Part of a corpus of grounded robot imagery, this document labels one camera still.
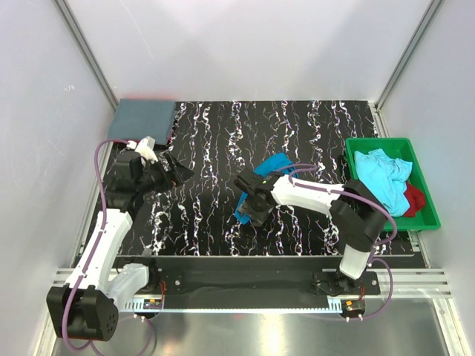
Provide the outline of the bright blue t shirt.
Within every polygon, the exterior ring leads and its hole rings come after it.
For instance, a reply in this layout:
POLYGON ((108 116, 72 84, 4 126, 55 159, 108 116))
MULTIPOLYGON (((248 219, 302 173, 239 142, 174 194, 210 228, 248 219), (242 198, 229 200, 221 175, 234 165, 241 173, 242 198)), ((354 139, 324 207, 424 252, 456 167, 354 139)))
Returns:
MULTIPOLYGON (((280 168, 285 168, 284 171, 288 174, 289 172, 293 171, 293 168, 286 168, 286 166, 292 165, 293 162, 288 158, 285 153, 278 153, 274 154, 268 159, 265 159, 258 167, 254 169, 254 172, 261 176, 266 176, 272 171, 277 171, 280 168)), ((250 222, 250 218, 248 215, 239 212, 239 208, 245 202, 248 194, 243 192, 240 195, 240 199, 238 200, 237 207, 234 212, 234 216, 237 221, 245 225, 250 222)))

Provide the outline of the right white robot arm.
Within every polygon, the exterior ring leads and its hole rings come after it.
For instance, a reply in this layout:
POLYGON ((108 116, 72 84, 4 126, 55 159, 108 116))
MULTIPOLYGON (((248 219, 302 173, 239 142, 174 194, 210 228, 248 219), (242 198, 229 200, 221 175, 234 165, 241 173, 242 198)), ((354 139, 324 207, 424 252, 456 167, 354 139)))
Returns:
POLYGON ((329 217, 344 243, 336 278, 339 289, 346 294, 353 294, 363 286, 362 274, 386 222, 396 227, 387 209, 357 179, 346 185, 331 185, 297 179, 277 171, 262 176, 244 170, 236 176, 234 184, 246 194, 237 211, 246 215, 254 226, 263 225, 279 205, 303 208, 329 217))

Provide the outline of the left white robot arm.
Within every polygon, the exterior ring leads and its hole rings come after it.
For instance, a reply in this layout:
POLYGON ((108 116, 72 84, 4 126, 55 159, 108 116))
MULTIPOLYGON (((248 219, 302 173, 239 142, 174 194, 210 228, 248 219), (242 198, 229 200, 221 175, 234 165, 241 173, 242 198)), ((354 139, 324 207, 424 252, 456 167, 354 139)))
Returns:
POLYGON ((112 338, 119 312, 137 291, 150 294, 160 275, 140 263, 129 263, 111 279, 119 247, 131 230, 144 197, 180 187, 193 177, 168 151, 126 151, 101 194, 102 210, 82 257, 63 286, 53 286, 46 303, 57 337, 100 340, 112 338))

